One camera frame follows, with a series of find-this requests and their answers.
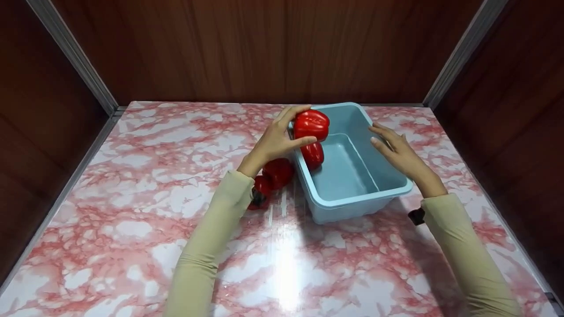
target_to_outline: plastic bin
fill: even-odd
[[[310,173],[300,150],[294,154],[299,181],[316,223],[375,213],[412,189],[411,180],[371,145],[370,137],[376,136],[368,130],[372,120],[359,104],[312,109],[325,113],[331,121],[329,136],[321,143],[325,161]]]

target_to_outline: hand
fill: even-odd
[[[407,142],[406,135],[399,136],[394,130],[373,123],[368,130],[384,138],[391,149],[377,138],[370,142],[397,170],[413,179],[424,198],[448,194],[443,182],[436,173],[415,153]]]
[[[290,121],[298,113],[309,108],[311,108],[310,105],[284,108],[266,128],[265,133],[255,144],[253,150],[245,156],[237,170],[249,177],[255,177],[267,162],[284,156],[294,149],[316,142],[315,137],[290,140],[286,132]]]

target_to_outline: marble surface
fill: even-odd
[[[133,102],[0,297],[0,316],[160,316],[174,266],[226,171],[282,105]],[[433,113],[366,108],[458,194],[525,316],[554,316]],[[417,189],[374,215],[315,224],[297,180],[247,212],[214,316],[458,316],[466,308]]]

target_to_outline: wood grain panel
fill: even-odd
[[[510,1],[436,109],[517,238],[564,297],[564,2]]]
[[[0,4],[0,283],[107,116],[25,2]]]
[[[481,0],[55,0],[118,102],[421,102]]]

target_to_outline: beige long sleeve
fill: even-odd
[[[211,199],[208,211],[184,247],[174,271],[165,317],[209,315],[218,256],[251,201],[254,180],[229,171]]]
[[[165,317],[209,315],[218,256],[251,201],[253,179],[227,173],[208,211],[184,247],[166,303]],[[518,316],[499,269],[478,239],[456,195],[425,199],[425,222],[442,248],[473,316]]]
[[[425,223],[442,249],[472,316],[520,316],[501,272],[454,194],[424,199]]]

